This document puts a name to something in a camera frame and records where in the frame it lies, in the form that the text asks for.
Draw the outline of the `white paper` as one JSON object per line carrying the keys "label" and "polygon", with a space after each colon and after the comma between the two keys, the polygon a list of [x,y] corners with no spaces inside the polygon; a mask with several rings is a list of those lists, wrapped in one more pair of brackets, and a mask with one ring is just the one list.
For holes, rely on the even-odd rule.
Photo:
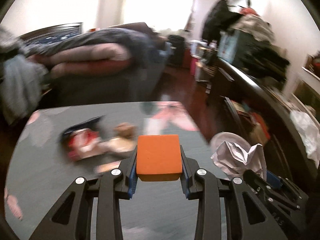
{"label": "white paper", "polygon": [[249,150],[245,150],[239,144],[224,141],[216,149],[211,159],[229,179],[243,178],[247,170],[252,170],[264,180],[267,179],[264,149],[261,144],[249,146]]}

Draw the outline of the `red white snack wrapper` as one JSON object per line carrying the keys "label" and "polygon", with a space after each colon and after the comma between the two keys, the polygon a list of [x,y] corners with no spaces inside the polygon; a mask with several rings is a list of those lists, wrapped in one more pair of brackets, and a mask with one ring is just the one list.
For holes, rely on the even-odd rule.
{"label": "red white snack wrapper", "polygon": [[89,128],[83,128],[71,133],[68,141],[68,157],[72,161],[90,158],[101,153],[99,144],[101,137],[99,132]]}

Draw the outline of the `dark blue snack wrapper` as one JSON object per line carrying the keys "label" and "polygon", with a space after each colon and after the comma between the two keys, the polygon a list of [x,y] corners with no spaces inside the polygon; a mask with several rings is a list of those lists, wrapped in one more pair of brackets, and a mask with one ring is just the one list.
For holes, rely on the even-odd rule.
{"label": "dark blue snack wrapper", "polygon": [[85,129],[85,128],[95,128],[98,124],[99,121],[101,121],[105,116],[96,116],[94,118],[88,119],[87,121],[81,122],[79,124],[73,125],[67,129],[65,129],[62,134],[61,137],[67,137],[69,136],[71,133],[80,130],[80,129]]}

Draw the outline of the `orange sponge block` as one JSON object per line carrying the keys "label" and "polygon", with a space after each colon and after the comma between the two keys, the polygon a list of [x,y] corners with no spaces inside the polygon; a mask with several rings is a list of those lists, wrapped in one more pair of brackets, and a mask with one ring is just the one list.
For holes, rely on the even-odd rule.
{"label": "orange sponge block", "polygon": [[179,137],[141,135],[137,141],[136,173],[142,181],[176,181],[182,174]]}

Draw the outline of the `grey floral bed cover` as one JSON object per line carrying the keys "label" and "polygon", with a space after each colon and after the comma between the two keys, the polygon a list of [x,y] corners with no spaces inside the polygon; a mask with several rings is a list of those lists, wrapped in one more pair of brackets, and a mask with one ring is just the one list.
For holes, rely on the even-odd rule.
{"label": "grey floral bed cover", "polygon": [[[61,133],[100,117],[103,146],[111,150],[72,161],[60,144]],[[176,134],[185,155],[218,178],[225,174],[211,160],[211,149],[180,102],[128,102],[36,111],[14,149],[5,183],[5,218],[20,239],[28,239],[61,194],[78,177],[88,180],[117,168],[133,146],[117,138],[114,128],[127,122],[136,135]],[[189,201],[179,181],[139,181],[131,200],[120,203],[125,239],[193,239],[197,201]]]}

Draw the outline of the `white plastic bag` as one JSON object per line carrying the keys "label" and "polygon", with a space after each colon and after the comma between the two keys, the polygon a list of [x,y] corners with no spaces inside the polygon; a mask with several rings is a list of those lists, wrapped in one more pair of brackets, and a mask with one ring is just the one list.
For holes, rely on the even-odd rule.
{"label": "white plastic bag", "polygon": [[310,116],[301,111],[292,110],[290,119],[298,131],[305,146],[307,158],[319,167],[319,129]]}

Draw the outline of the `brown crumpled wrapper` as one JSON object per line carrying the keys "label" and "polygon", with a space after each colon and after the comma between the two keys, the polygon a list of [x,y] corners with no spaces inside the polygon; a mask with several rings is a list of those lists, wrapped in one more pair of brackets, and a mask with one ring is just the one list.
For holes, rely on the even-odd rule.
{"label": "brown crumpled wrapper", "polygon": [[135,140],[137,127],[128,122],[122,122],[113,128],[115,137],[126,140]]}

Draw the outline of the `dark clothes pile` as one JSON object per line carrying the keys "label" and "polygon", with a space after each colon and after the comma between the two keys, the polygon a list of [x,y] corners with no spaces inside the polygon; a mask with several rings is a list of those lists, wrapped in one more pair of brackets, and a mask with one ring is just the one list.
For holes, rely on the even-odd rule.
{"label": "dark clothes pile", "polygon": [[218,0],[208,13],[202,29],[203,41],[215,41],[217,56],[257,79],[286,80],[290,62],[273,48],[274,33],[252,8],[229,10],[227,0]]}

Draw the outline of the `rumpled dark blanket pile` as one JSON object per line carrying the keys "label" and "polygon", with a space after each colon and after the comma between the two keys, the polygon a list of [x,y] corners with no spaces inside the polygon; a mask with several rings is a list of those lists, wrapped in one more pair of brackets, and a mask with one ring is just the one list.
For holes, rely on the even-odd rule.
{"label": "rumpled dark blanket pile", "polygon": [[111,76],[132,65],[147,69],[166,61],[170,43],[144,22],[114,25],[53,43],[25,43],[22,51],[50,67],[52,79],[67,76]]}

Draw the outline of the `black suitcase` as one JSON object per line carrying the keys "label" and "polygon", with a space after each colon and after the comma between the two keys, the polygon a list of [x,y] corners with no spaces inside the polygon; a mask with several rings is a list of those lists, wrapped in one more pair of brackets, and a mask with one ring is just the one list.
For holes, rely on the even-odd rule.
{"label": "black suitcase", "polygon": [[181,67],[184,59],[185,38],[180,35],[169,35],[168,41],[170,45],[169,63],[176,67]]}

